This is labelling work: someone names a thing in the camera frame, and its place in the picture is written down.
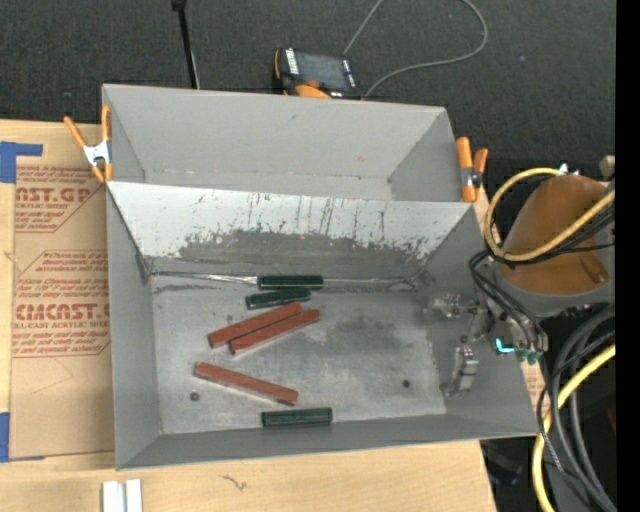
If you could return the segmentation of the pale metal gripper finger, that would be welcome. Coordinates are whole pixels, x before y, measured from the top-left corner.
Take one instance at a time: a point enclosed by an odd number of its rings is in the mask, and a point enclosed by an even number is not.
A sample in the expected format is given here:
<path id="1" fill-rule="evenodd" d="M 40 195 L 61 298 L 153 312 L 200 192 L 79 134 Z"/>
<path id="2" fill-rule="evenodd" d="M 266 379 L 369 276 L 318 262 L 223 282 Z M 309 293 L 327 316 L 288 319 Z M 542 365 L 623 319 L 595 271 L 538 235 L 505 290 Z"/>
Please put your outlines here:
<path id="1" fill-rule="evenodd" d="M 459 346 L 454 352 L 454 364 L 449 379 L 441 385 L 445 396 L 454 396 L 469 392 L 474 384 L 479 361 L 473 349 Z"/>
<path id="2" fill-rule="evenodd" d="M 461 314 L 460 297 L 457 295 L 436 296 L 431 301 L 431 308 L 446 318 L 457 318 Z"/>

